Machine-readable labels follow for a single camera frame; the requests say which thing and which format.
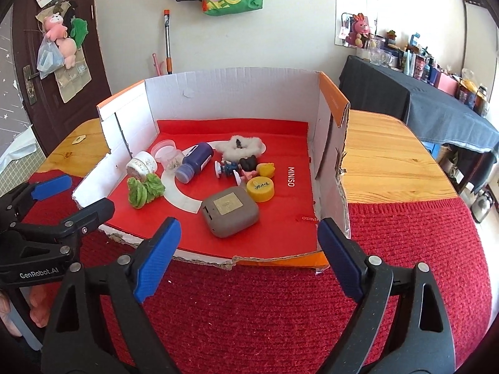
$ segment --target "plastic jar lid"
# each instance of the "plastic jar lid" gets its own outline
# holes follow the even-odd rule
[[[187,184],[194,177],[194,169],[191,165],[181,165],[175,171],[175,177],[183,184]]]
[[[161,162],[161,164],[166,164],[176,154],[177,147],[175,146],[175,142],[169,139],[158,142],[151,149],[151,155],[154,157],[154,160]]]
[[[265,202],[274,196],[274,182],[268,177],[255,177],[246,184],[248,195],[254,202]]]

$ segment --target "pink figurine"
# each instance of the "pink figurine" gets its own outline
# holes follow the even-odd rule
[[[44,19],[47,39],[54,42],[59,38],[67,38],[67,28],[62,24],[62,21],[63,18],[59,14],[52,14]]]
[[[64,57],[64,65],[71,69],[76,64],[76,42],[71,38],[56,39],[56,45]]]
[[[365,18],[364,14],[361,12],[358,15],[354,15],[353,19],[355,20],[352,26],[353,31],[345,38],[345,41],[351,45],[362,48],[362,37],[369,37],[369,24],[367,18]]]
[[[244,170],[241,170],[241,180],[245,184],[248,181],[250,181],[253,177],[256,177],[256,176],[258,176],[258,172],[256,170],[254,170],[254,171],[244,171]]]

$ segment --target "white fluffy toy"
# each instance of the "white fluffy toy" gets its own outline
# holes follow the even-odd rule
[[[216,145],[216,151],[221,153],[222,160],[239,162],[239,159],[261,156],[265,145],[258,137],[233,136],[230,141]]]

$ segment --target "human hand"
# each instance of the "human hand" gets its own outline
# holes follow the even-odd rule
[[[39,328],[47,326],[48,317],[51,309],[49,306],[48,291],[46,285],[33,286],[29,292],[29,302],[31,303],[31,312],[29,316]],[[11,305],[8,296],[0,292],[0,319],[5,324],[9,333],[13,336],[22,336],[19,329],[9,318]]]

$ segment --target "navy blue bottle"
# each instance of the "navy blue bottle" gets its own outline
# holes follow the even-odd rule
[[[175,177],[181,183],[187,184],[201,173],[213,157],[213,148],[206,142],[195,145],[182,160],[182,165],[176,169]]]

